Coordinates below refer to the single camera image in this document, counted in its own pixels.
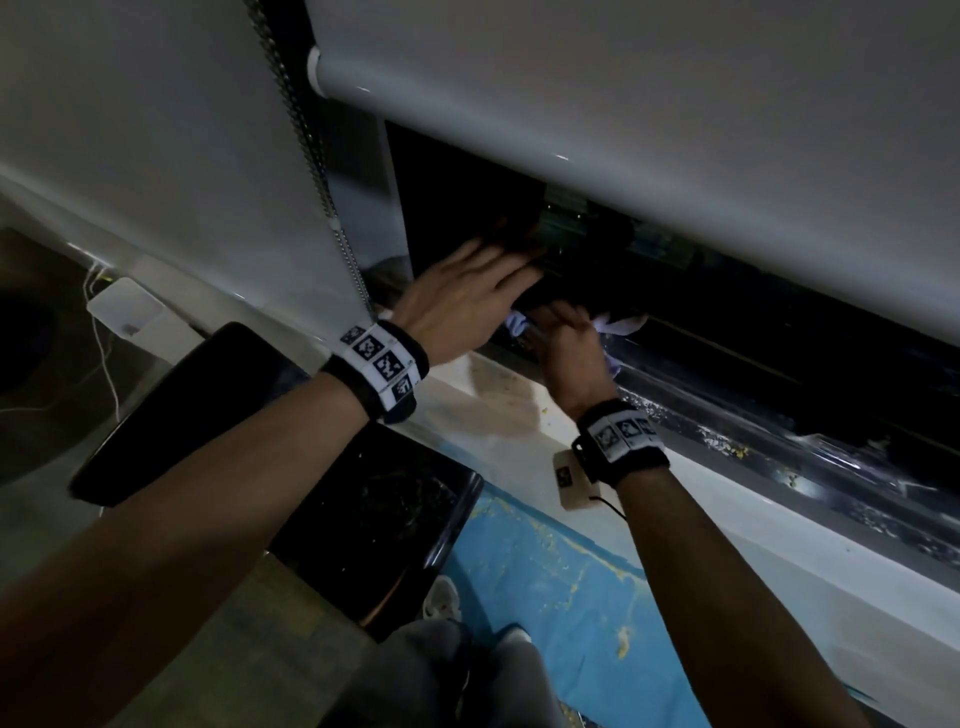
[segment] forearm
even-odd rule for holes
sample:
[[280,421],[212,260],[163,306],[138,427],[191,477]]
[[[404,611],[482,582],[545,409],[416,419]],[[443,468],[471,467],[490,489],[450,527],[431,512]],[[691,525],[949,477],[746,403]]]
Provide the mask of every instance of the forearm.
[[628,475],[617,493],[712,725],[867,725],[800,625],[669,470]]
[[[320,374],[106,513],[0,603],[0,692],[15,688],[31,716],[31,693],[43,697],[44,685],[67,692],[65,708],[94,686],[107,714],[125,704],[250,571],[367,421],[349,389]],[[99,712],[84,720],[95,724]]]

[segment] hand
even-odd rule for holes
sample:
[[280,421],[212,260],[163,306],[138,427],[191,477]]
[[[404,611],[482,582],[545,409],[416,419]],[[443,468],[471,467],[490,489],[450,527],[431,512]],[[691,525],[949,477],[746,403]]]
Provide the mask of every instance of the hand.
[[538,254],[470,240],[407,288],[391,321],[417,340],[430,366],[455,359],[485,344],[517,297],[542,278],[529,265]]
[[555,301],[530,312],[538,330],[527,336],[543,369],[550,397],[574,422],[594,404],[619,397],[607,370],[600,334],[587,310]]

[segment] wristband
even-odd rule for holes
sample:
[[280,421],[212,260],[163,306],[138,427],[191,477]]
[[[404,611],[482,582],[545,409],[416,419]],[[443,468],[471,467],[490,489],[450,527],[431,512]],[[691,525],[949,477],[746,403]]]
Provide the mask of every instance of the wristband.
[[670,465],[650,421],[623,400],[594,405],[577,429],[573,451],[591,483],[602,480],[615,488],[629,473]]
[[[321,371],[349,387],[372,420],[394,409],[430,371],[423,347],[389,321],[353,327],[340,341],[346,348]],[[404,409],[408,416],[413,413],[413,407]]]

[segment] person's left hand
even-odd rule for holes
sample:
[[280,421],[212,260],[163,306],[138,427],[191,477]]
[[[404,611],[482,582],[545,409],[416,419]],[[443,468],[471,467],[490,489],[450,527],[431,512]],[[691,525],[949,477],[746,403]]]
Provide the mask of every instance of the person's left hand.
[[434,264],[400,298],[391,319],[444,364],[487,342],[517,297],[543,276],[539,252],[508,253],[474,238]]

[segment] gray pants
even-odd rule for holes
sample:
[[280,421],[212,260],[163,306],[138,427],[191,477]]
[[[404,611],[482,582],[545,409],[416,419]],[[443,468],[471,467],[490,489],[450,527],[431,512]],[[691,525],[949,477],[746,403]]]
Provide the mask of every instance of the gray pants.
[[445,728],[461,695],[461,723],[471,728],[569,726],[532,644],[481,650],[463,625],[424,619],[371,653],[320,728]]

